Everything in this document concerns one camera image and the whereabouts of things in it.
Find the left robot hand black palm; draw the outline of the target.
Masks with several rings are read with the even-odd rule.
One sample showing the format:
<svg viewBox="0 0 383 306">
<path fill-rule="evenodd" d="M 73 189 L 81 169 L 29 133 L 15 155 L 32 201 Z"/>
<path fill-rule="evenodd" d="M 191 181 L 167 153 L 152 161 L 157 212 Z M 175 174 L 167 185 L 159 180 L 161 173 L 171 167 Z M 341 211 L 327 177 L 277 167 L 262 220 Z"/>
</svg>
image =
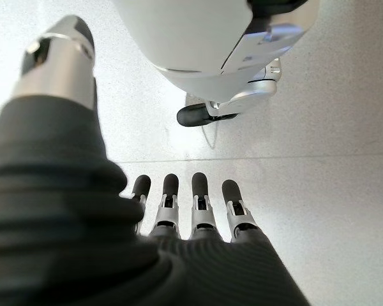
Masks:
<svg viewBox="0 0 383 306">
<path fill-rule="evenodd" d="M 0 305 L 307 305 L 226 180 L 232 239 L 217 231 L 207 179 L 192 178 L 191 237 L 178 233 L 178 179 L 139 233 L 150 179 L 127 179 L 100 131 L 94 42 L 67 15 L 25 51 L 0 113 Z"/>
</svg>

